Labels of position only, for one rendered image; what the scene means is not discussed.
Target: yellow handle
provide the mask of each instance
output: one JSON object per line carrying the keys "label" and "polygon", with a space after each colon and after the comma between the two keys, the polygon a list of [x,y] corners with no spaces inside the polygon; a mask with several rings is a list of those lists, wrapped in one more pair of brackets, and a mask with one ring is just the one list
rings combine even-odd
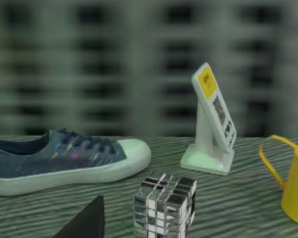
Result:
{"label": "yellow handle", "polygon": [[263,145],[264,142],[268,139],[275,139],[275,140],[280,140],[288,145],[290,145],[291,147],[293,147],[294,149],[297,147],[296,144],[292,143],[291,141],[281,137],[281,136],[277,136],[277,135],[271,135],[269,137],[267,137],[266,139],[264,139],[262,141],[262,143],[259,146],[259,157],[262,159],[263,163],[265,164],[265,166],[269,169],[270,173],[274,176],[275,180],[277,181],[277,183],[280,185],[280,187],[282,188],[282,190],[284,190],[286,183],[284,182],[283,178],[279,175],[279,173],[275,170],[275,168],[271,165],[271,163],[266,159],[264,153],[263,153]]}

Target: yellow watering can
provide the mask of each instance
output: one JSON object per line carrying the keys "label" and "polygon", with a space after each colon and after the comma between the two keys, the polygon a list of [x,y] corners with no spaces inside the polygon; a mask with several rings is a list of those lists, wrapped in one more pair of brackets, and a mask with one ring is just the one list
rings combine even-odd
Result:
{"label": "yellow watering can", "polygon": [[[284,182],[282,177],[269,163],[269,161],[265,158],[263,154],[263,144],[265,140],[269,138],[280,140],[294,148],[294,157],[288,174],[287,183]],[[292,220],[298,223],[298,145],[277,135],[272,135],[266,138],[265,140],[259,146],[259,156],[264,162],[264,164],[266,165],[266,167],[269,169],[269,171],[272,173],[272,175],[274,176],[275,180],[278,182],[282,190],[284,191],[282,202],[281,202],[281,207],[283,211]]]}

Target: white toe cap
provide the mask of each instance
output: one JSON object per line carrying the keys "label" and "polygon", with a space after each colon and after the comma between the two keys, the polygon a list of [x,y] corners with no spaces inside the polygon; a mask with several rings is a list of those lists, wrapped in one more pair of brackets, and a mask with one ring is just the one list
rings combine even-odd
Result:
{"label": "white toe cap", "polygon": [[124,149],[128,160],[151,160],[149,146],[139,139],[123,139],[117,141]]}

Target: cube face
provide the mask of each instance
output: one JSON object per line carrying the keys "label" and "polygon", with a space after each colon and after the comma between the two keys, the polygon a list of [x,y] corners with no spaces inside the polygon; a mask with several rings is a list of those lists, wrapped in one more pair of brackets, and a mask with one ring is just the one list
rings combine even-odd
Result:
{"label": "cube face", "polygon": [[184,238],[195,217],[196,180],[151,172],[134,195],[135,234]]}

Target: stand base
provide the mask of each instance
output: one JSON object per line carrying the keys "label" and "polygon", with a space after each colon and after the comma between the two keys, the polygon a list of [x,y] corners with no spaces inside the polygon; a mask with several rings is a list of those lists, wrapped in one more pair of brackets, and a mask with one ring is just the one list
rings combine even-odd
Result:
{"label": "stand base", "polygon": [[180,167],[226,176],[230,171],[233,157],[234,151],[229,154],[214,148],[213,154],[208,155],[201,153],[194,144],[191,144],[181,159]]}

